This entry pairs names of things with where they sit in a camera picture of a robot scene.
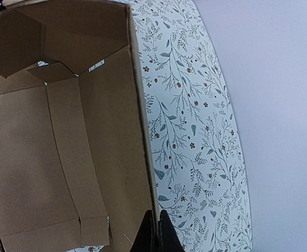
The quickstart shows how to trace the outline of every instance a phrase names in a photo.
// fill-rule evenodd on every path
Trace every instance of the floral patterned fabric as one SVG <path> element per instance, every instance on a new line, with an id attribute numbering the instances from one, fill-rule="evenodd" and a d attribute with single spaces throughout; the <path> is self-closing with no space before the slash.
<path id="1" fill-rule="evenodd" d="M 161 209 L 185 251 L 250 251 L 249 195 L 234 113 L 195 4 L 119 2 L 133 9 Z"/>

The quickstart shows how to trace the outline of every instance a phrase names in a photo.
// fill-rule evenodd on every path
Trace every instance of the floral print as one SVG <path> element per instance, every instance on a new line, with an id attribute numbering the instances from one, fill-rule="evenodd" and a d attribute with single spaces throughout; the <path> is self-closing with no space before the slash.
<path id="1" fill-rule="evenodd" d="M 169 213 L 185 251 L 249 252 L 250 206 L 238 131 L 195 4 L 119 2 L 133 10 L 160 208 Z"/>

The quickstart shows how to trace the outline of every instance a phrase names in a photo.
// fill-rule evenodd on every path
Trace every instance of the cardboard box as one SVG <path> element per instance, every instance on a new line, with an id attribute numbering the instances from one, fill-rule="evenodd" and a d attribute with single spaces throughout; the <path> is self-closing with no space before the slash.
<path id="1" fill-rule="evenodd" d="M 131 9 L 9 2 L 0 13 L 0 243 L 60 252 L 110 242 L 128 252 L 145 211 L 158 212 Z M 36 67 L 41 60 L 49 64 Z"/>

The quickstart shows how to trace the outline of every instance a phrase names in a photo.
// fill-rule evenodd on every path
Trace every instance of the white surface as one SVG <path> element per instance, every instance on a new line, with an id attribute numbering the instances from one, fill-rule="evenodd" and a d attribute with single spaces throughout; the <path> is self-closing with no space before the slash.
<path id="1" fill-rule="evenodd" d="M 307 251 L 307 1 L 195 2 L 237 119 L 253 251 Z"/>

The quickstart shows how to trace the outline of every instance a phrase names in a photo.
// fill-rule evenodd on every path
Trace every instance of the blue leaf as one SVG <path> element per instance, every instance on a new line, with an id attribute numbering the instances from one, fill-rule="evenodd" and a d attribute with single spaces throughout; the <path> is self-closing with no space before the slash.
<path id="1" fill-rule="evenodd" d="M 163 57 L 169 57 L 170 56 L 170 54 L 168 53 L 168 52 L 163 52 L 162 54 L 160 54 L 161 56 L 163 56 Z"/>
<path id="2" fill-rule="evenodd" d="M 176 116 L 175 115 L 171 115 L 171 116 L 169 116 L 168 117 L 170 120 L 174 120 L 174 119 L 176 119 Z"/>
<path id="3" fill-rule="evenodd" d="M 166 129 L 166 125 L 163 124 L 162 127 L 160 128 L 160 131 L 163 131 L 164 129 Z"/>
<path id="4" fill-rule="evenodd" d="M 213 217 L 213 218 L 215 218 L 215 216 L 216 216 L 216 212 L 215 212 L 215 211 L 210 210 L 210 213 L 211 213 L 212 217 Z"/>
<path id="5" fill-rule="evenodd" d="M 193 124 L 193 125 L 191 126 L 191 129 L 192 129 L 192 131 L 193 131 L 193 136 L 195 136 L 195 133 L 196 133 L 196 125 Z"/>
<path id="6" fill-rule="evenodd" d="M 169 201 L 169 198 L 166 198 L 164 195 L 159 195 L 158 196 L 158 201 Z"/>
<path id="7" fill-rule="evenodd" d="M 210 155 L 210 154 L 212 154 L 214 151 L 213 151 L 213 149 L 210 149 L 208 152 L 207 152 L 207 155 Z"/>
<path id="8" fill-rule="evenodd" d="M 167 27 L 167 29 L 170 29 L 170 25 L 169 24 L 167 24 L 167 23 L 165 23 L 165 22 L 163 22 L 164 23 L 164 25 Z"/>
<path id="9" fill-rule="evenodd" d="M 179 66 L 184 67 L 184 64 L 182 64 L 179 60 L 176 61 L 178 63 Z"/>
<path id="10" fill-rule="evenodd" d="M 168 109 L 167 109 L 167 107 L 165 106 L 164 103 L 162 103 L 162 106 L 164 107 L 164 109 L 166 109 L 168 111 Z"/>
<path id="11" fill-rule="evenodd" d="M 178 228 L 182 228 L 186 223 L 186 220 L 184 222 L 181 222 L 179 225 L 178 225 Z"/>
<path id="12" fill-rule="evenodd" d="M 157 169 L 154 169 L 154 173 L 157 175 L 158 179 L 162 180 L 165 176 L 165 173 L 163 171 L 159 171 Z"/>

